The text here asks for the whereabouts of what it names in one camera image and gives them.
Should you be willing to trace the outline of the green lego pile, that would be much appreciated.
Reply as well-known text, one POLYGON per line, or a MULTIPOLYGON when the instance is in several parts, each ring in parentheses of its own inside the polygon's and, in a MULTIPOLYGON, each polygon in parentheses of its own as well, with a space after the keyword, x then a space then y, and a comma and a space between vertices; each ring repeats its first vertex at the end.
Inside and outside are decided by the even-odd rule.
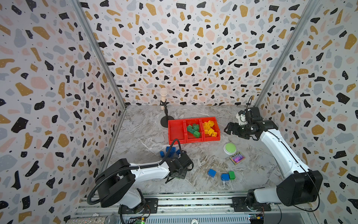
POLYGON ((189 133, 191 133, 195 138, 200 138, 201 137, 200 127, 197 124, 188 125, 187 126, 187 131, 189 133))

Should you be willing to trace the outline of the yellow lego pile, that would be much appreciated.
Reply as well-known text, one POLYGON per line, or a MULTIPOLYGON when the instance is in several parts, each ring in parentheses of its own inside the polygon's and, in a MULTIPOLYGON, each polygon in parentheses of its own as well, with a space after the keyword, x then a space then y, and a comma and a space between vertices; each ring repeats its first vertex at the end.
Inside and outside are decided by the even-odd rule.
POLYGON ((212 120, 203 123, 205 135, 209 137, 217 137, 217 132, 214 130, 215 123, 212 120))

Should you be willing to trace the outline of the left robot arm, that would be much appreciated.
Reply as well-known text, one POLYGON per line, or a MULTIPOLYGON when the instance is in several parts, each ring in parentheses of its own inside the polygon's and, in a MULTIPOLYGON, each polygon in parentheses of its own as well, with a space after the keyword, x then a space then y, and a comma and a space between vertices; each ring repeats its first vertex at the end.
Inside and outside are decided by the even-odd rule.
POLYGON ((157 179, 165 179, 168 183, 175 178, 185 179, 187 172, 193 168, 194 163, 185 151, 178 158, 165 157, 148 164, 134 164, 120 159, 97 176, 87 203, 100 203, 103 208, 121 203, 129 209, 138 210, 144 206, 145 198, 140 189, 133 187, 135 183, 157 179))

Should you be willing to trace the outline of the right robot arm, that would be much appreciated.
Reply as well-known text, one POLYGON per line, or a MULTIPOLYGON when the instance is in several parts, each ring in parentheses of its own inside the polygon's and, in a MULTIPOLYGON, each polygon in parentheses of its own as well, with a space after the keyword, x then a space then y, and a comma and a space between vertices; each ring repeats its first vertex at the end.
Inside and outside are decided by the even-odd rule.
POLYGON ((256 210, 266 204, 298 207, 304 203, 320 202, 322 174, 311 170, 284 140, 272 120, 264 120, 258 107, 246 108, 237 114, 238 122, 229 122, 224 129, 228 135, 261 141, 272 153, 284 180, 275 187, 251 189, 245 204, 256 210))

